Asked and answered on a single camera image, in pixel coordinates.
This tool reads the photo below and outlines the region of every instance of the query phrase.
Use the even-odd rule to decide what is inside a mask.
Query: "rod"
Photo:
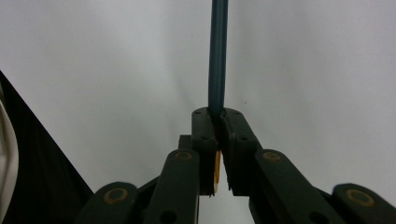
[[[212,1],[210,30],[208,109],[213,122],[224,109],[228,0]]]

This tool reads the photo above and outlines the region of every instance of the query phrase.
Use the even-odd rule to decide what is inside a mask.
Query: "white cloth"
[[[15,189],[18,162],[17,138],[0,101],[0,222],[3,222]]]

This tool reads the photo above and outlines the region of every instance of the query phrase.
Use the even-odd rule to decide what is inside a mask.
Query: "black fabric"
[[[73,223],[92,191],[1,72],[0,83],[20,156],[3,223]]]

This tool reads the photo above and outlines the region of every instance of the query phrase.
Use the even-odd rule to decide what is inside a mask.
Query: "white backdrop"
[[[157,176],[206,106],[211,1],[2,1],[0,69],[93,190]],[[396,2],[231,1],[226,106],[316,187],[396,204]],[[200,223],[252,223],[201,198]]]

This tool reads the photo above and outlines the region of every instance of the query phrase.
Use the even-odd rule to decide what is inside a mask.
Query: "black cloth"
[[[92,191],[1,71],[0,83],[19,151],[3,223],[73,223]]]

